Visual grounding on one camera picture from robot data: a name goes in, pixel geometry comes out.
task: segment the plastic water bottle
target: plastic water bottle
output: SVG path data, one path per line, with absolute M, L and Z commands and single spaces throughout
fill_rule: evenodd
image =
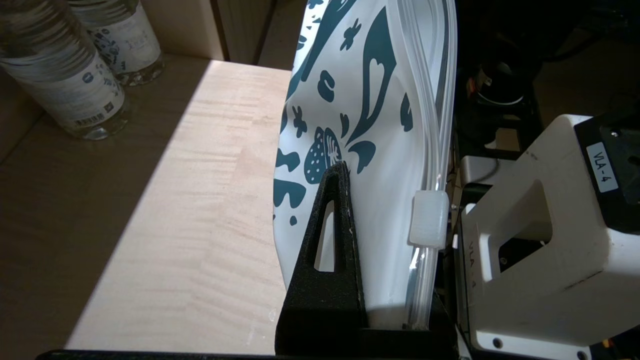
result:
M 139 0 L 68 3 L 121 84 L 142 85 L 162 73 L 160 45 Z
M 78 138 L 127 123 L 122 87 L 64 0 L 0 1 L 0 66 Z

